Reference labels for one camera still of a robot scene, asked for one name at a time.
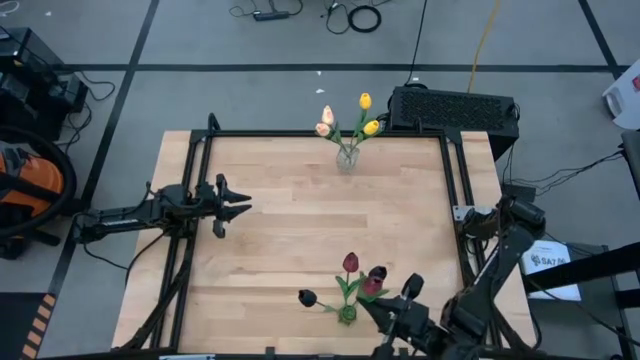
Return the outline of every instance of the wooden table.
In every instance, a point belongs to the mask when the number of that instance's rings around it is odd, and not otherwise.
[[[165,133],[154,189],[180,183],[188,139],[189,132]],[[501,192],[487,136],[465,133],[463,139],[476,204],[494,206]],[[346,327],[334,314],[304,308],[297,300],[298,290],[309,288],[320,301],[339,307],[342,296],[334,276],[350,251],[358,254],[365,272],[387,267],[385,287],[391,294],[411,273],[421,274],[425,286],[417,300],[439,321],[442,306],[462,288],[462,280],[438,140],[369,140],[351,176],[338,173],[337,150],[320,138],[214,139],[209,182],[224,173],[231,190],[253,197],[253,209],[227,225],[225,239],[212,233],[212,219],[202,220],[181,353],[264,353],[275,346],[277,353],[369,355],[381,335],[365,311],[360,309],[358,320]],[[453,146],[450,153],[458,179]],[[463,202],[459,181],[456,188]],[[141,232],[137,251],[158,234]],[[126,342],[155,306],[168,243],[152,247],[132,270],[114,346]],[[496,303],[532,345],[535,335],[518,271]],[[162,345],[168,344],[172,318],[169,310]]]

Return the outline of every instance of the flower vase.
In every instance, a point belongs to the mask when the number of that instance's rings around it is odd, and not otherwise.
[[[349,175],[353,172],[360,156],[360,149],[355,145],[344,144],[340,146],[338,156],[336,156],[336,165],[340,173]]]

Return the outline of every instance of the pink tulip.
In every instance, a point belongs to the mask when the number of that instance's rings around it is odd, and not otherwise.
[[[331,128],[327,124],[316,124],[316,132],[322,137],[326,137],[331,132]]]
[[[322,110],[322,122],[331,126],[333,125],[333,111],[331,110],[331,107],[329,105],[324,107],[324,110]]]

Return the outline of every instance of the red tulip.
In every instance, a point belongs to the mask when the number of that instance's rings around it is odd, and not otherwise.
[[[348,253],[347,256],[344,258],[344,261],[342,262],[342,267],[348,273],[354,273],[358,271],[358,266],[359,266],[358,256],[353,252]]]
[[[369,271],[369,276],[362,283],[362,291],[367,295],[375,295],[382,290],[382,283],[387,277],[387,268],[376,266]]]

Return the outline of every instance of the yellow tulip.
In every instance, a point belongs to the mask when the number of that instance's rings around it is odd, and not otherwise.
[[[369,110],[371,108],[371,96],[367,93],[360,95],[360,107],[362,110]]]
[[[364,133],[367,136],[371,136],[376,132],[378,132],[379,128],[380,128],[380,123],[378,122],[378,120],[372,120],[372,121],[369,121],[367,125],[364,126]]]

